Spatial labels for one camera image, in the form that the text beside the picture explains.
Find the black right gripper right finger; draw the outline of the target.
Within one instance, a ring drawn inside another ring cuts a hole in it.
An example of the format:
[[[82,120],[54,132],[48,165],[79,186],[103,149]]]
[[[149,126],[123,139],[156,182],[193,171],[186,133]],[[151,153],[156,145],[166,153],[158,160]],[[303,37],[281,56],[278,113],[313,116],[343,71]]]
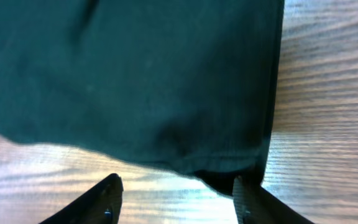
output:
[[[238,224],[314,224],[261,185],[240,176],[234,180],[232,194]]]

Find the black shirt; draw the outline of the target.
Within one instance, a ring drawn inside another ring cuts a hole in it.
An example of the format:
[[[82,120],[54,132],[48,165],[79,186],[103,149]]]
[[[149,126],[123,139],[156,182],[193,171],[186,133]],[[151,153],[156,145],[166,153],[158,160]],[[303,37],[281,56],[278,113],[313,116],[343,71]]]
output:
[[[279,0],[0,0],[0,136],[261,183]]]

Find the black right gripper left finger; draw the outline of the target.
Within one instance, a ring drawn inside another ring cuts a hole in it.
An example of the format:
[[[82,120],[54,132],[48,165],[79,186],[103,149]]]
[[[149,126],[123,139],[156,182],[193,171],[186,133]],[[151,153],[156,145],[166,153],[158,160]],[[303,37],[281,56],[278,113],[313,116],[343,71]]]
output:
[[[118,224],[123,191],[122,179],[110,174],[40,224]]]

